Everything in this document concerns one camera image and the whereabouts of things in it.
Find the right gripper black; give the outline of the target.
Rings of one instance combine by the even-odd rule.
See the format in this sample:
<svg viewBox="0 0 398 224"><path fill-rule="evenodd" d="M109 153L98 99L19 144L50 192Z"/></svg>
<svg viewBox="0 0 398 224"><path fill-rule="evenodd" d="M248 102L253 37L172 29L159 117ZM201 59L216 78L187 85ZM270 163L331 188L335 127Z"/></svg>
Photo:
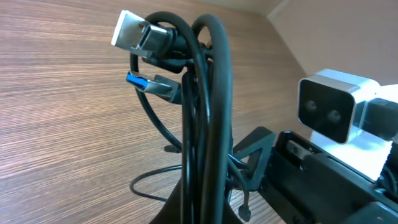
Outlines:
<svg viewBox="0 0 398 224"><path fill-rule="evenodd" d="M292 131L281 132L273 147L275 138L259 126L233 147L233 156L248 157L247 189L261 185L261 196L283 221L397 223L391 191Z"/></svg>

